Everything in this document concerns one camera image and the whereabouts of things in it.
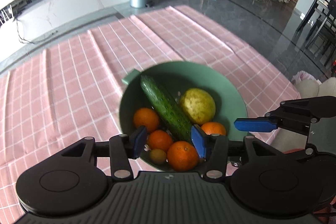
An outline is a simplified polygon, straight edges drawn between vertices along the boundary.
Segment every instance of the checkered tablecloth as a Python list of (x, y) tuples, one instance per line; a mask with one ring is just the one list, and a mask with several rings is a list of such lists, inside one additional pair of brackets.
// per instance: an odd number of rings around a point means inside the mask
[[(27, 168), (85, 136), (119, 134), (118, 108), (131, 70), (188, 60), (225, 75), (249, 117), (299, 98), (293, 85), (246, 42), (187, 7), (131, 16), (44, 50), (0, 79), (0, 222), (22, 214), (15, 185)], [(257, 133), (271, 143), (276, 132)], [(130, 160), (134, 174), (153, 170)], [(108, 159), (98, 167), (109, 174)]]

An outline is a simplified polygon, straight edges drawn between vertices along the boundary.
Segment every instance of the green cucumber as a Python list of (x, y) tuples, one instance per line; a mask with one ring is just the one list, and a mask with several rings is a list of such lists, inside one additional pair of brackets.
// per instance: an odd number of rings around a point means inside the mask
[(179, 141), (192, 143), (192, 124), (167, 89), (146, 75), (141, 76), (141, 88), (172, 135)]

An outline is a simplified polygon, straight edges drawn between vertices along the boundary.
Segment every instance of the shiny floor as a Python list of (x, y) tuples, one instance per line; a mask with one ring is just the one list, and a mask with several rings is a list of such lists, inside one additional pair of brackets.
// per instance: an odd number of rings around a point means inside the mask
[(315, 78), (324, 81), (330, 72), (323, 66), (326, 59), (321, 56), (317, 46), (305, 49), (305, 37), (310, 29), (306, 26), (300, 36), (295, 36), (295, 30), (301, 19), (293, 12), (292, 5), (280, 4), (273, 0), (154, 0), (151, 8), (134, 9), (129, 3), (117, 5), (94, 15), (87, 15), (78, 22), (67, 24), (67, 29), (57, 39), (43, 44), (24, 46), (20, 51), (0, 63), (0, 75), (69, 37), (84, 32), (94, 26), (112, 22), (151, 10), (161, 9), (169, 5), (189, 5), (202, 14), (223, 25), (226, 29), (253, 46), (288, 79), (292, 79), (300, 70), (307, 71)]

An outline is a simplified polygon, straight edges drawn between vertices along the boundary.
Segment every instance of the green bowl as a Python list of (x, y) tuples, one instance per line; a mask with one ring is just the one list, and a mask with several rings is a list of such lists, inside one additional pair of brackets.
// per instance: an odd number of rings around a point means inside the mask
[[(119, 120), (121, 131), (130, 135), (135, 127), (133, 115), (141, 107), (151, 108), (151, 104), (140, 87), (140, 76), (149, 75), (167, 87), (174, 98), (189, 88), (206, 90), (216, 103), (214, 122), (223, 124), (227, 130), (229, 140), (242, 141), (247, 132), (239, 131), (234, 126), (237, 118), (246, 118), (245, 103), (234, 85), (219, 72), (212, 68), (196, 63), (176, 61), (155, 65), (143, 72), (132, 71), (123, 82), (127, 88), (120, 102)], [(149, 153), (143, 151), (140, 158), (149, 165), (166, 172), (173, 172), (168, 163), (155, 165), (149, 159)], [(201, 172), (203, 165), (195, 170)]]

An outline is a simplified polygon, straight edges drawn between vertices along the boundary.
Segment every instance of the plastic bag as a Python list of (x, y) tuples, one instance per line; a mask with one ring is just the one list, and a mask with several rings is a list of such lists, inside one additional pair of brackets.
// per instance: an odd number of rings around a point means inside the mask
[(297, 74), (295, 74), (293, 76), (292, 84), (297, 85), (298, 83), (300, 83), (301, 81), (306, 80), (306, 79), (315, 80), (316, 82), (319, 83), (319, 85), (321, 85), (320, 80), (316, 80), (314, 76), (312, 76), (311, 74), (309, 74), (308, 72), (306, 72), (304, 70), (300, 70)]

